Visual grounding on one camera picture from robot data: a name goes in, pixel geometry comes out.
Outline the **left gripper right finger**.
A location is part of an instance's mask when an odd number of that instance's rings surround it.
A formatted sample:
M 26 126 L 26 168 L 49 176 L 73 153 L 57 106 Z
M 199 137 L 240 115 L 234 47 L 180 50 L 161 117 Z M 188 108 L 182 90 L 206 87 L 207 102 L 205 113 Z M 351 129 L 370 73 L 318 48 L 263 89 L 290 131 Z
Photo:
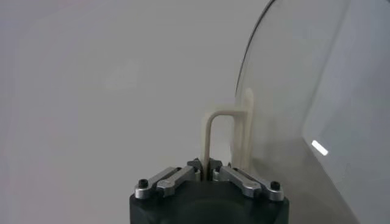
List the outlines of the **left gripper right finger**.
M 242 169 L 223 166 L 221 161 L 215 159 L 209 160 L 208 169 L 213 181 L 228 181 L 246 197 L 264 197 L 270 201 L 283 201 L 285 198 L 282 185 L 278 181 L 268 181 Z

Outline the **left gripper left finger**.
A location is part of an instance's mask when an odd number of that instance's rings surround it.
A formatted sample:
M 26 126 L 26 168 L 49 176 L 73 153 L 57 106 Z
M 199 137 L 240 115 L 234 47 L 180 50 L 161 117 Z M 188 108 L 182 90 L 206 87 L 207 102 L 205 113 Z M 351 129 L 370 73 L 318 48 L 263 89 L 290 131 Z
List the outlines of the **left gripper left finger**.
M 175 194 L 176 189 L 186 181 L 201 181 L 203 167 L 198 158 L 188 161 L 185 167 L 168 167 L 149 179 L 140 179 L 134 189 L 134 196 L 147 200 L 159 193 L 163 197 Z

